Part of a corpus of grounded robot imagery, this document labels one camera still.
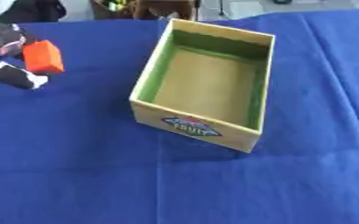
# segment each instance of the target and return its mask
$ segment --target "black and white object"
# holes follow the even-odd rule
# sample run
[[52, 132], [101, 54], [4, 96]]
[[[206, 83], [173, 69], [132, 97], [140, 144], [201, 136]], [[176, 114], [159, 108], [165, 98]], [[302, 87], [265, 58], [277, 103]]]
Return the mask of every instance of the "black and white object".
[[23, 89], [36, 89], [49, 81], [46, 74], [35, 74], [23, 68], [10, 65], [1, 58], [14, 57], [23, 60], [22, 45], [28, 45], [39, 39], [29, 35], [16, 24], [0, 23], [0, 81]]
[[23, 89], [36, 89], [49, 81], [47, 75], [36, 75], [4, 61], [0, 61], [0, 81]]

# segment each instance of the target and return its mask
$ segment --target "box label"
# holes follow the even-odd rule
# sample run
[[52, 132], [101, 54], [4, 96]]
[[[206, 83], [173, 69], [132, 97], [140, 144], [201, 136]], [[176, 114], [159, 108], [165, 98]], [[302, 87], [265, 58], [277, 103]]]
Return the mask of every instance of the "box label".
[[163, 118], [162, 121], [164, 123], [168, 123], [173, 126], [176, 130], [180, 130], [188, 134], [189, 136], [202, 136], [202, 137], [221, 137], [221, 133], [216, 130], [210, 128], [205, 123], [194, 119], [192, 117], [187, 118], [178, 118], [178, 117], [170, 117]]

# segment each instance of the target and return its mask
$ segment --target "wooden box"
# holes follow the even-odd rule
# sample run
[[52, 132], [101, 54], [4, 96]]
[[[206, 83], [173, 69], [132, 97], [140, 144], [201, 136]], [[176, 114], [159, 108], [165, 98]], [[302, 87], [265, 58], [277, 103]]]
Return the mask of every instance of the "wooden box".
[[250, 152], [275, 37], [173, 19], [130, 95], [139, 123]]

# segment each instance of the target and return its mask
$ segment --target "orange foam block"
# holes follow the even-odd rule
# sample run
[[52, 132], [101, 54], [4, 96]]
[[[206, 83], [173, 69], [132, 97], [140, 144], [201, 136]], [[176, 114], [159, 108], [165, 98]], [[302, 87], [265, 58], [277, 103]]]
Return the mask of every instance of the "orange foam block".
[[25, 67], [33, 73], [62, 73], [64, 65], [60, 50], [48, 40], [32, 43], [23, 47]]

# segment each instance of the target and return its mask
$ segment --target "table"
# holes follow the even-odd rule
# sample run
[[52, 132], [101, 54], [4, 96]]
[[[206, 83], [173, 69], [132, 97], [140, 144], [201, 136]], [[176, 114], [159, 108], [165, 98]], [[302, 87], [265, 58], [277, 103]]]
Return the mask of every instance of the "table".
[[67, 71], [0, 83], [0, 224], [358, 224], [359, 10], [219, 24], [278, 37], [251, 154], [134, 122], [160, 22], [24, 24]]

